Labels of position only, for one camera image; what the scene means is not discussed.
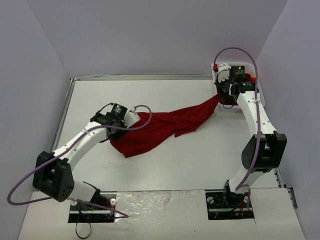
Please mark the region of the red t shirt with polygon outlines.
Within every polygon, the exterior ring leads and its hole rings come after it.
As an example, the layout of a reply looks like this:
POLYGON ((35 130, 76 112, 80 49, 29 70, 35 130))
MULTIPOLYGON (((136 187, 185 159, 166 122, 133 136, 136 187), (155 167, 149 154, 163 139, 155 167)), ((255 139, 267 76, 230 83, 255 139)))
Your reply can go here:
POLYGON ((125 158, 147 153, 171 135, 179 137, 195 132, 215 112, 220 96, 214 95, 207 101, 171 112, 154 112, 150 122, 143 128, 128 131, 110 144, 125 158))

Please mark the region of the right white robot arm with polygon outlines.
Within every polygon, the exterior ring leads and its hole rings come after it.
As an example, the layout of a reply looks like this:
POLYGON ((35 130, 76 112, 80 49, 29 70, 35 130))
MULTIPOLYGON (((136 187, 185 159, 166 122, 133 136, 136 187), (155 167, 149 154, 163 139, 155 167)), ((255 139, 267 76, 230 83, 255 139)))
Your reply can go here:
POLYGON ((261 102, 258 82, 247 80, 245 67, 227 63, 214 64, 214 84, 223 101, 234 100, 247 122, 250 139, 241 152, 241 166, 225 183, 222 202, 229 207, 247 194, 264 174, 280 165, 287 137, 279 133, 269 120, 261 102))

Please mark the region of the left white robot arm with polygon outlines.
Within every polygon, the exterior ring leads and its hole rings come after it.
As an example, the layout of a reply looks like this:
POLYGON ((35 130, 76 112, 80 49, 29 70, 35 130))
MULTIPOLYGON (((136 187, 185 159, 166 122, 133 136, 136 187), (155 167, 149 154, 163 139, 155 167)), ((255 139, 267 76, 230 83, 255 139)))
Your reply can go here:
POLYGON ((75 181, 73 170, 95 145, 108 139, 117 140, 126 133, 119 128, 128 127, 127 111, 126 107, 114 103, 110 112, 96 112, 68 143, 51 153, 40 153, 36 167, 45 166, 34 173, 33 187, 58 202, 81 200, 89 209, 97 208, 101 203, 100 191, 88 183, 75 181))

